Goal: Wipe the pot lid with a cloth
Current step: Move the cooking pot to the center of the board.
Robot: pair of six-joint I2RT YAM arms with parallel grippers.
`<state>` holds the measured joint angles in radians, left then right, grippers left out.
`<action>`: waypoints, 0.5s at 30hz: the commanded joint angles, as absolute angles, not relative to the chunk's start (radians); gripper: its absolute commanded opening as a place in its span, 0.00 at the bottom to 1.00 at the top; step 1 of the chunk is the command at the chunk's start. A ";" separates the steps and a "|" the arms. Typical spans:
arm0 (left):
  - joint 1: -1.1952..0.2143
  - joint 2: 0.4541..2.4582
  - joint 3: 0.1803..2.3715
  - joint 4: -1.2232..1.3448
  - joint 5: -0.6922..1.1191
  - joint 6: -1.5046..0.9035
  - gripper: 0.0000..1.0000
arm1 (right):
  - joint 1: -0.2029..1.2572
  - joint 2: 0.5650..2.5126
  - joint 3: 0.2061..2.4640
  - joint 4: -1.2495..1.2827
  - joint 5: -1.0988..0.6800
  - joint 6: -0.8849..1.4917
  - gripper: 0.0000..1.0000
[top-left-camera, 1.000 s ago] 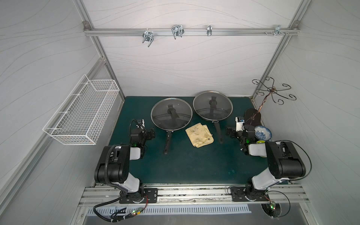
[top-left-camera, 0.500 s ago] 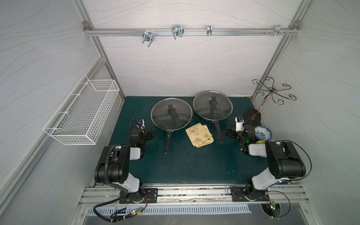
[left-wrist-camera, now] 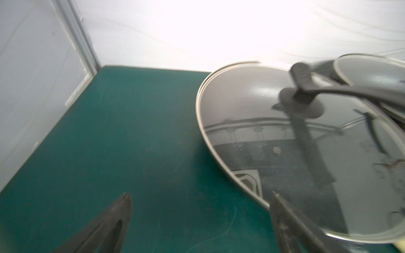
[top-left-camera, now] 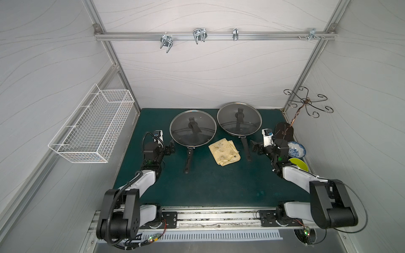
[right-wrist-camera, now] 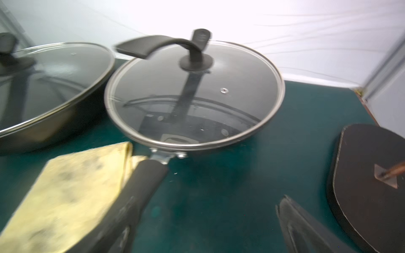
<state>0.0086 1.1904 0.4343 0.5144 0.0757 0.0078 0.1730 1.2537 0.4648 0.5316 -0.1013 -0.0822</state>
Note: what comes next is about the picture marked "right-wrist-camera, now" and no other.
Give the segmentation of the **yellow cleaning cloth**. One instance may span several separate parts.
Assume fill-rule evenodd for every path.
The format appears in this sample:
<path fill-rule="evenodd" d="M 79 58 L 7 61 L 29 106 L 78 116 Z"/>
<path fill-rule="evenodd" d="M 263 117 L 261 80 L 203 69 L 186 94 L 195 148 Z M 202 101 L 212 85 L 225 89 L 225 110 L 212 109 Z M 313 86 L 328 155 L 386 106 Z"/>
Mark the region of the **yellow cleaning cloth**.
<path fill-rule="evenodd" d="M 49 160 L 2 230 L 1 252 L 66 252 L 100 223 L 145 159 L 121 142 Z"/>

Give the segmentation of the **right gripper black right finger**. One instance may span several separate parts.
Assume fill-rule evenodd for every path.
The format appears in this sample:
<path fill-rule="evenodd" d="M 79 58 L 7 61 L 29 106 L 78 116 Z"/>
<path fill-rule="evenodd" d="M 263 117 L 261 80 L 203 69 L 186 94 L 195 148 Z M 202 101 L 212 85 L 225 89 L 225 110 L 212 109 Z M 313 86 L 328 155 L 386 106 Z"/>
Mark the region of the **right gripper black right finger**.
<path fill-rule="evenodd" d="M 354 252 L 287 195 L 276 206 L 276 214 L 290 253 Z"/>

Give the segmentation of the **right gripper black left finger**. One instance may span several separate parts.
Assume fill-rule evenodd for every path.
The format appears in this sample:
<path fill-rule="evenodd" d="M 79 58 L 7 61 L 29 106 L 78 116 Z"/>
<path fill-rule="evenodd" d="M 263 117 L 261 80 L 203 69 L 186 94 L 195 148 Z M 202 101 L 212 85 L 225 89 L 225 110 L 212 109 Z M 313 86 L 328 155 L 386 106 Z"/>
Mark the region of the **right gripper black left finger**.
<path fill-rule="evenodd" d="M 108 253 L 128 253 L 132 249 L 134 226 L 124 225 L 115 229 L 108 237 Z"/>

